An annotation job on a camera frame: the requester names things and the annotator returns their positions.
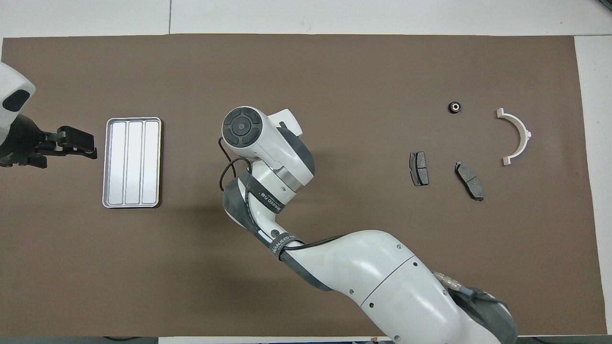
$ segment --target brown work surface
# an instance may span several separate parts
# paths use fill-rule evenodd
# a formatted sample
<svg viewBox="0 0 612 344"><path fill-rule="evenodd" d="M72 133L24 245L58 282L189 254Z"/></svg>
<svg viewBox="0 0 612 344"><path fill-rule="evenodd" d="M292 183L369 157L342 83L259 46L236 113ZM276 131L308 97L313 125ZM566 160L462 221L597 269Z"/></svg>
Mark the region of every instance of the brown work surface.
<svg viewBox="0 0 612 344"><path fill-rule="evenodd" d="M217 138L239 105L289 108L315 158L278 216L287 230L388 231L506 300L521 334L606 331L572 37L23 38L2 60L37 87L23 114L92 133L100 153L0 170L2 336L381 335L223 211ZM499 107L533 133L509 166L518 132ZM163 121L162 202L106 209L106 121L137 116ZM413 186L411 151L425 151L429 186Z"/></svg>

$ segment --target robotic arm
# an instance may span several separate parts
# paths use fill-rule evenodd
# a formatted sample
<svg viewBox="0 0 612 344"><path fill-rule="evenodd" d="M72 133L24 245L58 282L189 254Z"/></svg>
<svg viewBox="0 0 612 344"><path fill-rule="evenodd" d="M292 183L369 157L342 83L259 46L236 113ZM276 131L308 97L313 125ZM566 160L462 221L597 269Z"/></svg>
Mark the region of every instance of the robotic arm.
<svg viewBox="0 0 612 344"><path fill-rule="evenodd" d="M289 110L266 116L235 108L222 133L235 153L253 159L225 186L226 213L308 283L348 296L398 343L515 343L517 327L503 301L432 272L392 235L367 230L305 244L276 223L315 174Z"/></svg>
<svg viewBox="0 0 612 344"><path fill-rule="evenodd" d="M20 114L36 88L23 75L0 62L0 166L14 163L47 167L45 155L78 154L96 159L94 137L73 127L60 127L56 133L40 130Z"/></svg>

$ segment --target small black fitting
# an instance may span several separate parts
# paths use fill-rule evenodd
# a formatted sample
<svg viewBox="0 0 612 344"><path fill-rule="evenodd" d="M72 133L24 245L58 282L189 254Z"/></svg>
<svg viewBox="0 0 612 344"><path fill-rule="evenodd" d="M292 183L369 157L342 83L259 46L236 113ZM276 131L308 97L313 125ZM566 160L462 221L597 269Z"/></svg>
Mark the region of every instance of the small black fitting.
<svg viewBox="0 0 612 344"><path fill-rule="evenodd" d="M449 111L451 113L458 113L459 111L461 111L461 104L459 104L459 102L451 102L449 104Z"/></svg>

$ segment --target metal tray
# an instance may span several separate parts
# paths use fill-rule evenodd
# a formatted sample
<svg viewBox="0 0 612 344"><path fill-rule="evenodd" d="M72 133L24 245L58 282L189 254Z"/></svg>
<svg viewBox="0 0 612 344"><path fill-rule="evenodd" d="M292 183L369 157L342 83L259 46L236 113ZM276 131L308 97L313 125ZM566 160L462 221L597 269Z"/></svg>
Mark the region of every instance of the metal tray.
<svg viewBox="0 0 612 344"><path fill-rule="evenodd" d="M153 208L159 203L162 121L111 118L106 123L102 204Z"/></svg>

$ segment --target white table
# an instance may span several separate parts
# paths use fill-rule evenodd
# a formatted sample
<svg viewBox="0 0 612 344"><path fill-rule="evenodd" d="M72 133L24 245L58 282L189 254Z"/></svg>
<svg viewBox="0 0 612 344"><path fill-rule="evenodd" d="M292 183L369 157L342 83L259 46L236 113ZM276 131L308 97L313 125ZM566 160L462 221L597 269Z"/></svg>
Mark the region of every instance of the white table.
<svg viewBox="0 0 612 344"><path fill-rule="evenodd" d="M597 0L0 1L0 39L176 33L576 36L606 323L612 334L612 12ZM268 341L182 337L160 343Z"/></svg>

